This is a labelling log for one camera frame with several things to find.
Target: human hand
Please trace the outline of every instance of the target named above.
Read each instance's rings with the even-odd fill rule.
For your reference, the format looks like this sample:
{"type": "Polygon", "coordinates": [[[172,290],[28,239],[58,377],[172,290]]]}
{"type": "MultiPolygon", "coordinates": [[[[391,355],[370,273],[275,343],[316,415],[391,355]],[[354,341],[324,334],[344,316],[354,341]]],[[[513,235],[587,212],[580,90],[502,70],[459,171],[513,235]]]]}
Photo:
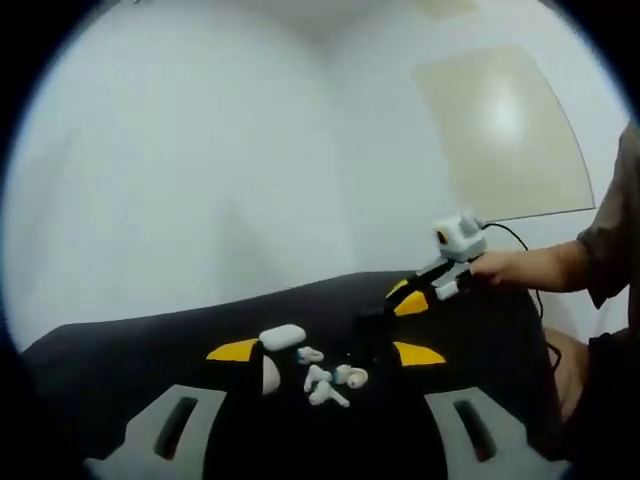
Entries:
{"type": "Polygon", "coordinates": [[[492,285],[499,285],[505,280],[512,256],[513,252],[486,252],[471,263],[471,274],[492,285]]]}

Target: ceiling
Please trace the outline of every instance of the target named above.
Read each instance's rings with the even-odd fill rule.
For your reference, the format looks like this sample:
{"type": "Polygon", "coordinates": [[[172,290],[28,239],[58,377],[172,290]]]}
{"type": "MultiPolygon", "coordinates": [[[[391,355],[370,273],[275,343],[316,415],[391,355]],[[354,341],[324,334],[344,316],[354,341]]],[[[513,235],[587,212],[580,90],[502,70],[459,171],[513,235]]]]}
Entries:
{"type": "Polygon", "coordinates": [[[230,0],[262,11],[302,33],[319,37],[368,9],[390,0],[230,0]]]}

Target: yellow marker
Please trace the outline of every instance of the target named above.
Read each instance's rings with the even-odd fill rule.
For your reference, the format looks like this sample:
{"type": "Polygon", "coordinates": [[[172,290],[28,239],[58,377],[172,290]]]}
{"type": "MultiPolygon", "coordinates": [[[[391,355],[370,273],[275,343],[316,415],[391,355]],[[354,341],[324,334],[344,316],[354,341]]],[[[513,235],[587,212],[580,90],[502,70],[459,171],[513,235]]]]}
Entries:
{"type": "Polygon", "coordinates": [[[391,295],[397,292],[400,287],[404,287],[408,283],[409,282],[407,280],[400,280],[398,283],[396,283],[396,286],[393,287],[389,293],[387,293],[387,296],[385,298],[389,298],[391,295]]]}
{"type": "Polygon", "coordinates": [[[402,315],[411,315],[413,313],[421,313],[429,308],[424,293],[415,291],[407,295],[407,297],[398,305],[393,312],[401,317],[402,315]]]}
{"type": "Polygon", "coordinates": [[[248,362],[251,349],[258,341],[257,338],[242,340],[241,342],[227,343],[216,348],[207,355],[207,360],[220,360],[222,362],[248,362]]]}
{"type": "Polygon", "coordinates": [[[393,342],[400,353],[400,361],[403,367],[410,365],[434,365],[447,363],[442,355],[430,348],[411,345],[409,343],[393,342]]]}

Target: beige board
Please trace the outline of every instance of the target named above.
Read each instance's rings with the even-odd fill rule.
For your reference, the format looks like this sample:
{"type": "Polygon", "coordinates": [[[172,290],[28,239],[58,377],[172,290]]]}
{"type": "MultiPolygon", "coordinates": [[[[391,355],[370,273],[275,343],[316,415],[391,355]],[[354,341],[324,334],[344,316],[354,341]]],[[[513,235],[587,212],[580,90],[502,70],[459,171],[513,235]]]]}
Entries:
{"type": "Polygon", "coordinates": [[[485,220],[594,208],[584,159],[557,97],[520,47],[418,65],[459,207],[485,220]]]}
{"type": "Polygon", "coordinates": [[[420,9],[430,17],[443,19],[476,10],[470,0],[415,0],[420,9]]]}

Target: gray sleeve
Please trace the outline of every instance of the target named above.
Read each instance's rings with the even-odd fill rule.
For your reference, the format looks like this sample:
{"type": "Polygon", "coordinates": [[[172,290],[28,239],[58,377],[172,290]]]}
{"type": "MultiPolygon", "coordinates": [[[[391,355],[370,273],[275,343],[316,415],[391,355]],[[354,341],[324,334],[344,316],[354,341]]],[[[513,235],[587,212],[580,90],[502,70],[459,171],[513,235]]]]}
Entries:
{"type": "Polygon", "coordinates": [[[628,199],[633,194],[631,179],[638,157],[633,128],[628,125],[620,136],[613,180],[593,224],[578,235],[589,255],[588,290],[596,308],[629,284],[632,262],[628,199]]]}

